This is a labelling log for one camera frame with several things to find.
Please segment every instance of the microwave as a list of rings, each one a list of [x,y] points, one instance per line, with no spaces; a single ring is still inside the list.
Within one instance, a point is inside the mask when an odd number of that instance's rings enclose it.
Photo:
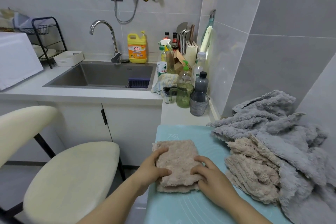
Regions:
[[[0,90],[42,70],[26,33],[0,32]]]

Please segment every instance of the faucet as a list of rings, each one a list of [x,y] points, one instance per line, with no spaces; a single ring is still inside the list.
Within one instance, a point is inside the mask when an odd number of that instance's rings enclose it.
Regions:
[[[93,31],[95,30],[95,27],[100,23],[105,24],[111,30],[112,41],[113,41],[113,45],[114,45],[114,57],[111,59],[111,62],[113,64],[120,65],[121,64],[121,61],[120,61],[121,53],[118,52],[116,37],[114,35],[114,30],[113,30],[112,26],[107,21],[96,20],[94,23],[92,23],[92,25],[90,27],[90,35],[93,35]]]

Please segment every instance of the tiled wall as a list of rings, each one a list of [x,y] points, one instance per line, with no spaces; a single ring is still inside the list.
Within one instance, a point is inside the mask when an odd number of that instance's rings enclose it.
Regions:
[[[200,25],[208,20],[213,7],[216,8],[214,23],[215,43],[211,56],[210,97],[220,117],[235,78],[248,33],[260,0],[216,0],[215,5],[204,10]]]
[[[308,91],[296,111],[306,113],[302,121],[319,124],[329,133],[323,143],[330,156],[336,160],[336,55],[331,58],[313,87]]]
[[[223,116],[275,89],[298,106],[336,52],[335,11],[336,0],[260,0],[251,31],[234,16],[220,21],[249,33]]]
[[[118,2],[118,16],[129,19],[134,10],[135,0]],[[127,52],[127,35],[145,30],[148,37],[148,52],[151,60],[157,60],[157,42],[176,31],[179,23],[187,21],[195,24],[195,36],[199,24],[202,0],[140,0],[134,20],[120,25],[114,15],[111,0],[0,0],[0,7],[10,7],[30,16],[54,16],[60,23],[66,44],[70,50],[84,53],[113,52],[111,34],[107,27],[100,25],[94,35],[89,35],[92,22],[103,19],[112,25],[120,52]]]

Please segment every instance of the glass cup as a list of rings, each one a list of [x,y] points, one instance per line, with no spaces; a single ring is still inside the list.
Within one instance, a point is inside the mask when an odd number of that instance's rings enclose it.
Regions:
[[[202,116],[207,109],[210,98],[203,92],[194,92],[190,96],[190,113]]]
[[[176,104],[181,108],[188,108],[190,105],[190,95],[194,91],[194,86],[191,83],[182,82],[177,87],[172,87],[169,90],[169,100],[172,100],[173,91],[177,91]]]

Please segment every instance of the white chair seat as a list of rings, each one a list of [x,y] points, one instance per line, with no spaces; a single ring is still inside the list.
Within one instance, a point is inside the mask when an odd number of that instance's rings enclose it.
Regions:
[[[52,158],[35,176],[23,209],[36,224],[74,224],[101,203],[113,181],[119,146],[90,142]]]

